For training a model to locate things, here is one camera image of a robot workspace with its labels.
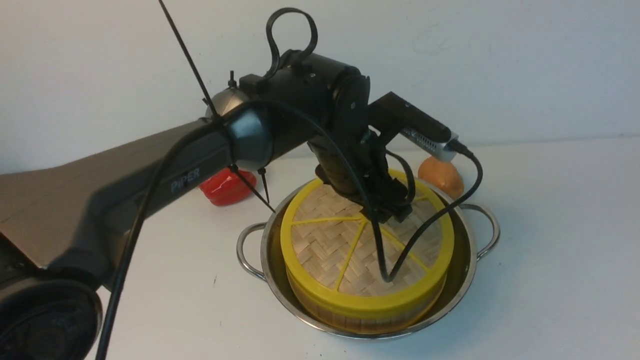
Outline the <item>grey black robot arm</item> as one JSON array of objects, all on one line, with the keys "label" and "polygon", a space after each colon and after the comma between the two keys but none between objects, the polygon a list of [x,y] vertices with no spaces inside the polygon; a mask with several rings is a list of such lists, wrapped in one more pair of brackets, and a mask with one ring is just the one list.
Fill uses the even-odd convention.
[{"label": "grey black robot arm", "polygon": [[213,96],[202,120],[77,161],[1,176],[1,358],[82,360],[98,336],[100,286],[118,294],[136,224],[233,166],[254,172],[307,143],[316,174],[378,221],[403,220],[414,187],[387,170],[394,125],[377,124],[358,68],[288,50],[266,75]]}]

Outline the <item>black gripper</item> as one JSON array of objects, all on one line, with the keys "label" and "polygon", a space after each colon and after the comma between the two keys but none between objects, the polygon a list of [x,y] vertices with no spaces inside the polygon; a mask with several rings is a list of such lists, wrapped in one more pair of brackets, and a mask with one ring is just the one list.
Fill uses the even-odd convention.
[{"label": "black gripper", "polygon": [[357,204],[366,219],[401,223],[413,212],[417,194],[409,164],[398,160],[407,175],[401,181],[391,175],[387,157],[394,154],[387,144],[400,132],[398,127],[379,127],[379,133],[368,129],[362,136],[340,138],[329,132],[334,143],[317,131],[311,132],[307,145],[318,161],[315,175],[341,197]]}]

